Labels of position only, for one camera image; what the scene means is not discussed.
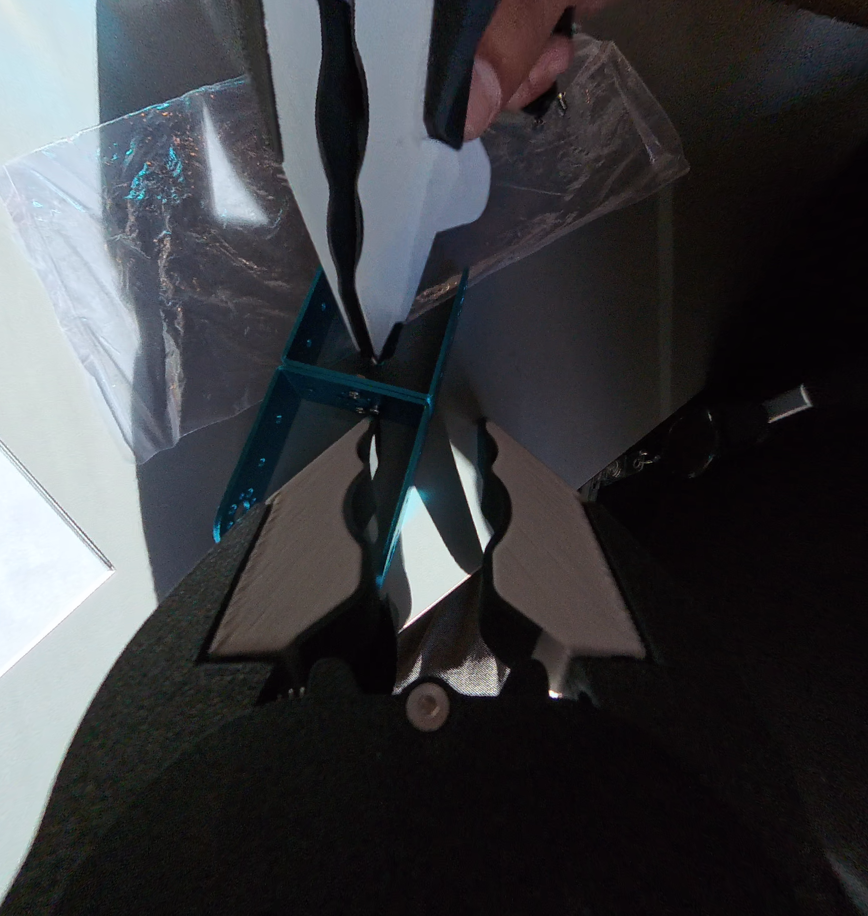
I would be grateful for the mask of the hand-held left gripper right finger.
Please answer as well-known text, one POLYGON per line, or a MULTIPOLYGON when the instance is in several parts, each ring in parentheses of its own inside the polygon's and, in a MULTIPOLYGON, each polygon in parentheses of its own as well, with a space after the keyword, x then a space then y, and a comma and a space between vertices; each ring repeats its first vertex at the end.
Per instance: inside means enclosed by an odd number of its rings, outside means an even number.
POLYGON ((491 531, 479 627, 513 670, 531 659, 553 698, 575 698, 575 662, 646 658, 609 561, 578 492, 500 426, 478 428, 481 510, 491 531))

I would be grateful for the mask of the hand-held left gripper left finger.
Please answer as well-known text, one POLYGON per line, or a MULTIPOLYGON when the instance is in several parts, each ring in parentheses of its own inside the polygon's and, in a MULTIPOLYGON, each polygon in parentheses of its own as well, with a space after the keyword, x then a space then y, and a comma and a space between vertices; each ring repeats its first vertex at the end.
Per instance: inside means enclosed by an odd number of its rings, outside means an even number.
POLYGON ((269 499, 212 658, 280 655, 357 594, 363 551, 346 498, 366 470, 359 448, 370 430, 370 421, 359 421, 269 499))

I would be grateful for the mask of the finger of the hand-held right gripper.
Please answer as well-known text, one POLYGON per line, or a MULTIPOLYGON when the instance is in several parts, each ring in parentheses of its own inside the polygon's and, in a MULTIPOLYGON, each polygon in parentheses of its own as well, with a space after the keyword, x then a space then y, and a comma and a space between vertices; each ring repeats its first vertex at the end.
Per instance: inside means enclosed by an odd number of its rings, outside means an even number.
POLYGON ((368 111, 355 287, 376 359, 385 358, 394 327, 412 307, 436 235, 478 219, 489 195, 482 142, 454 149, 430 137, 424 123, 434 3, 353 5, 368 111))
POLYGON ((362 246, 357 179, 368 111, 352 4, 262 5, 283 166, 353 342, 367 353, 355 268, 362 246))

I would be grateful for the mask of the blue metal bracket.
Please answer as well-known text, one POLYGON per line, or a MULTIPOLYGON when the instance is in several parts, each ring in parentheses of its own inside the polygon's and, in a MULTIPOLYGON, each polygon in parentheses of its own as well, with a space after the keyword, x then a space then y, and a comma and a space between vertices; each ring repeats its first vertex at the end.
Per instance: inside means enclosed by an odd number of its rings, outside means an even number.
POLYGON ((320 270, 290 332, 279 366, 222 497, 213 538, 265 500, 300 405, 315 402, 340 415, 369 418, 378 434, 373 502, 378 536, 372 548, 377 584, 391 564, 415 487, 455 562, 472 572, 481 561, 472 513, 435 407, 459 324, 470 271, 451 296, 405 323, 382 364, 351 344, 330 284, 320 270))

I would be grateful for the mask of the small clear plastic bag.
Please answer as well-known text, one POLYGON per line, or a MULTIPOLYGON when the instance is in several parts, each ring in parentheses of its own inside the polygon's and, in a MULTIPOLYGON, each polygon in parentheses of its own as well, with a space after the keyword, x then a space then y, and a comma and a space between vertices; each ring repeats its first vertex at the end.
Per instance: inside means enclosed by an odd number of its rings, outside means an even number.
POLYGON ((541 125, 506 112, 483 136, 491 186, 482 216, 440 233, 408 319, 689 170, 680 137, 612 41, 579 33, 573 69, 541 125))

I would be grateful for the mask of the grey desk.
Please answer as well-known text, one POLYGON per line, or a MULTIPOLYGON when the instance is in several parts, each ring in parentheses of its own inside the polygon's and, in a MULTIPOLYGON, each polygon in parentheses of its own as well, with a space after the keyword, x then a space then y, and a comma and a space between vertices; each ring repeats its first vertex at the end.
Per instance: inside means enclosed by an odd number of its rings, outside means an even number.
MULTIPOLYGON (((208 12, 0 2, 0 165, 238 75, 208 12)), ((673 191, 601 217, 470 294, 448 373, 584 483, 703 383, 763 259, 868 136, 868 30, 779 2, 617 2, 612 40, 680 133, 673 191)), ((0 200, 0 438, 115 567, 91 608, 139 623, 211 544, 250 409, 134 461, 58 327, 0 200)))

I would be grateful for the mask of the person's right hand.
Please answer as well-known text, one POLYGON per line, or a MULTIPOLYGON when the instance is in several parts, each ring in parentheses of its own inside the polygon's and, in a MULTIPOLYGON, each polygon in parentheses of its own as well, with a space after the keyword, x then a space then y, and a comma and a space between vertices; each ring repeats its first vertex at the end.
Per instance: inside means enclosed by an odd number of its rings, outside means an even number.
POLYGON ((553 34, 569 7, 594 12, 604 2, 501 1, 474 58, 464 140, 479 137, 505 109, 538 98, 568 68, 571 39, 553 34))

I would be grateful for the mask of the white instruction sheet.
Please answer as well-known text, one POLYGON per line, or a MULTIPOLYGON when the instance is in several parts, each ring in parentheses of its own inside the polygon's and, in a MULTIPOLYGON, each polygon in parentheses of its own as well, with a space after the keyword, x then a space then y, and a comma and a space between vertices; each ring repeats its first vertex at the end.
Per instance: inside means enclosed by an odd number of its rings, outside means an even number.
POLYGON ((0 677, 113 571, 0 440, 0 677))

